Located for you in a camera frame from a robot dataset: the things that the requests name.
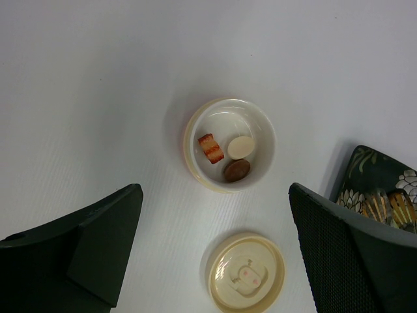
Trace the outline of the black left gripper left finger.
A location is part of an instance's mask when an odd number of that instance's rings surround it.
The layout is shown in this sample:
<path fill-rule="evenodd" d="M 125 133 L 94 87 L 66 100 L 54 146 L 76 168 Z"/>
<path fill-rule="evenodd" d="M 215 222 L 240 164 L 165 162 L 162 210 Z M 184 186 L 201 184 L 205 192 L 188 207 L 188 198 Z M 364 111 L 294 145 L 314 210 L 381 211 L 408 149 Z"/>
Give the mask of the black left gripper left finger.
<path fill-rule="evenodd" d="M 1 240 L 2 312 L 110 312 L 117 306 L 143 191 L 130 184 Z"/>

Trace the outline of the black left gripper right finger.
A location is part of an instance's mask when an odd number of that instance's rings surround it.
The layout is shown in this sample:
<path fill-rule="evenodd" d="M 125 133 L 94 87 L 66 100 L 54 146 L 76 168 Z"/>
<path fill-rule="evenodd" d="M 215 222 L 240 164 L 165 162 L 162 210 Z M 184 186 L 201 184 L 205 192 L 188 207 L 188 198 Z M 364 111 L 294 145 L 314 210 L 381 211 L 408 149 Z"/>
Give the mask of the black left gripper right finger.
<path fill-rule="evenodd" d="M 299 183 L 289 202 L 318 312 L 415 312 L 416 235 Z"/>

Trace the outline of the cream round lunch box lid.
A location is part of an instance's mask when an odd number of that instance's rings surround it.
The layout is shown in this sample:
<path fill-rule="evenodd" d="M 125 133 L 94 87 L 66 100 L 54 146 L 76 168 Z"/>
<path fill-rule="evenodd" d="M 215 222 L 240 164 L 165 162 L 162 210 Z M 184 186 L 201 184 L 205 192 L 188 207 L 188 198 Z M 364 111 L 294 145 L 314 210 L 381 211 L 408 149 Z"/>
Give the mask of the cream round lunch box lid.
<path fill-rule="evenodd" d="M 226 238 L 212 251 L 205 269 L 208 294 L 220 312 L 266 312 L 284 281 L 280 250 L 252 232 Z"/>

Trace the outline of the brown oval food piece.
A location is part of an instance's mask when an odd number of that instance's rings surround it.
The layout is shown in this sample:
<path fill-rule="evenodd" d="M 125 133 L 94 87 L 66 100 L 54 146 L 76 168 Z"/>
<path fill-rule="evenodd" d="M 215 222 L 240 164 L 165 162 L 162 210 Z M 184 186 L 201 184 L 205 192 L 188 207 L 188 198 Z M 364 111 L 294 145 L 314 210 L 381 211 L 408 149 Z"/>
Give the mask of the brown oval food piece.
<path fill-rule="evenodd" d="M 232 160 L 223 170 L 227 183 L 234 183 L 245 178 L 251 170 L 251 164 L 246 159 Z"/>

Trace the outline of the white oval food piece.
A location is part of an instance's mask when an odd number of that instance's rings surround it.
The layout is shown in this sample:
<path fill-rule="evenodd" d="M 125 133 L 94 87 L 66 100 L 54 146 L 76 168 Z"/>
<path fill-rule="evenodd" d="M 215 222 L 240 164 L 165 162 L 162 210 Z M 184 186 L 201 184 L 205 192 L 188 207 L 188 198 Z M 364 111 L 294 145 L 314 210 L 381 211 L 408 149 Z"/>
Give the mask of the white oval food piece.
<path fill-rule="evenodd" d="M 249 136 L 239 136 L 233 139 L 228 147 L 227 154 L 233 160 L 239 160 L 249 156 L 255 149 L 255 141 Z"/>

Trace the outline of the striped bacon food piece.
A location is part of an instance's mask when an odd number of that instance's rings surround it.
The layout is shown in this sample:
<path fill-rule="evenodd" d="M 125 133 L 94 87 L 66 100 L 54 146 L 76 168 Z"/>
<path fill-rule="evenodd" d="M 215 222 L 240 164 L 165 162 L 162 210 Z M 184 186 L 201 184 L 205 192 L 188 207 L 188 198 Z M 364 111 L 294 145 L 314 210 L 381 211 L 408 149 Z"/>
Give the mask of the striped bacon food piece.
<path fill-rule="evenodd" d="M 198 143 L 211 164 L 216 164 L 224 159 L 225 155 L 211 133 L 200 137 Z"/>

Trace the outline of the yellow round biscuit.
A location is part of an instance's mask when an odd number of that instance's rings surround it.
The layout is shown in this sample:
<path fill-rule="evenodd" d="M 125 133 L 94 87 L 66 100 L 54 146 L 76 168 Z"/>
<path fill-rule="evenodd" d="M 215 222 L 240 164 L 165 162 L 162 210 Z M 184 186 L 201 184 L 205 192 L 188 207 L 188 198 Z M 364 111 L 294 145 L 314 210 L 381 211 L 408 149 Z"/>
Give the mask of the yellow round biscuit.
<path fill-rule="evenodd" d="M 403 189 L 397 189 L 388 195 L 393 209 L 393 218 L 399 226 L 416 221 L 414 206 L 409 195 Z"/>

